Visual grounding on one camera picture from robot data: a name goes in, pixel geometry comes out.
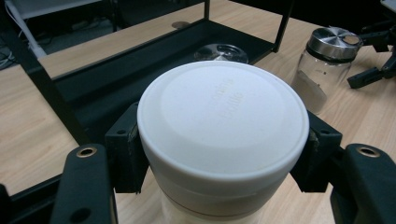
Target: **white lid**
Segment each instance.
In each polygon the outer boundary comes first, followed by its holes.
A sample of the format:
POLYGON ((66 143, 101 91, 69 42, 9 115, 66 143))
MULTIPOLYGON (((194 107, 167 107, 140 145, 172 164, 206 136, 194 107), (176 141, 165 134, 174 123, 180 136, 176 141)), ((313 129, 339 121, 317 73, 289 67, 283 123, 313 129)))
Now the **white lid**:
POLYGON ((252 65, 208 61, 154 80, 138 107, 140 136, 157 157, 205 178, 271 174, 299 157, 309 130, 304 104, 252 65))

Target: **wooden surface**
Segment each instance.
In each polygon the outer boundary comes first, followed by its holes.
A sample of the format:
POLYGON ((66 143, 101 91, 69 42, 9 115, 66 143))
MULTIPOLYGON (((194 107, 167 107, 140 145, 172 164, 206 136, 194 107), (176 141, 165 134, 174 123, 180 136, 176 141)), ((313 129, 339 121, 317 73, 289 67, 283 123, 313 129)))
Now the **wooden surface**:
MULTIPOLYGON (((103 60, 173 30, 175 21, 202 18, 195 6, 159 20, 118 31, 66 49, 40 62, 52 77, 103 60)), ((210 19, 268 41, 275 41, 280 16, 225 0, 213 0, 210 19)), ((255 64, 290 83, 304 45, 318 26, 290 20, 278 53, 255 64)), ((363 47, 348 76, 381 67, 390 53, 363 47)), ((24 74, 20 66, 0 73, 0 183, 17 193, 62 172, 67 153, 77 144, 24 74)), ((362 143, 386 151, 396 161, 395 79, 384 79, 359 90, 344 81, 320 118, 344 135, 342 147, 362 143)), ((262 209, 261 223, 334 223, 326 193, 301 193, 290 176, 262 209)), ((139 195, 117 194, 120 223, 161 223, 161 192, 148 172, 139 195)))

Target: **white cylinder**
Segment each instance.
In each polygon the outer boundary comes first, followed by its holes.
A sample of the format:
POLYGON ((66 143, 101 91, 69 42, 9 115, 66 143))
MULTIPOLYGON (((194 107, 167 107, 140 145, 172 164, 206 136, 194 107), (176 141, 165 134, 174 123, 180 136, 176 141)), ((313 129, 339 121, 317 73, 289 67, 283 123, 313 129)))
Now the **white cylinder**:
POLYGON ((198 62, 154 80, 137 122, 150 167, 181 210, 232 220, 259 210, 297 162, 309 121, 294 90, 252 65, 198 62))

